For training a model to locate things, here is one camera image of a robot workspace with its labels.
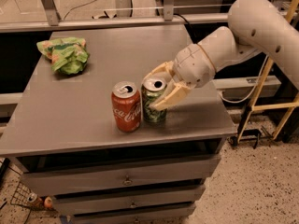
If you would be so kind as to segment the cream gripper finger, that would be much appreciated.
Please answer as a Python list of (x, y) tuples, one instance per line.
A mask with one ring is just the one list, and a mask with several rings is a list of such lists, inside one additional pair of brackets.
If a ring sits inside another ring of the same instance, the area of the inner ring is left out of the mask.
[(175, 74), (173, 71), (173, 65), (173, 61), (162, 63), (145, 75), (143, 80), (146, 80), (149, 77), (158, 77), (163, 78), (167, 83), (169, 83)]
[(158, 111), (170, 108), (184, 100), (191, 90), (192, 86), (188, 85), (186, 82), (175, 82), (172, 79), (169, 83), (166, 83), (164, 93), (151, 103), (150, 107)]

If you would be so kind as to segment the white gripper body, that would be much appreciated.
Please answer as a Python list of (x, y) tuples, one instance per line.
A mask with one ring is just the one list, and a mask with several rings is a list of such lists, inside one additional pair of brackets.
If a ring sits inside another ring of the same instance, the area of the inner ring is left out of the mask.
[(177, 54), (173, 71), (173, 79), (176, 82), (183, 81), (192, 89), (205, 86), (216, 74), (213, 63), (196, 44), (190, 44)]

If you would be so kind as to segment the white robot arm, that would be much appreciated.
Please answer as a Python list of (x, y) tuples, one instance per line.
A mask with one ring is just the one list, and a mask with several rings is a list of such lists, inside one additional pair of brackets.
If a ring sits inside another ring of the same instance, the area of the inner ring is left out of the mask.
[(149, 106), (160, 111), (176, 105), (223, 68), (243, 63), (259, 52), (268, 55), (299, 88), (299, 31), (268, 0), (236, 0), (229, 9), (227, 26), (190, 44), (173, 61), (149, 73), (167, 82), (164, 94)]

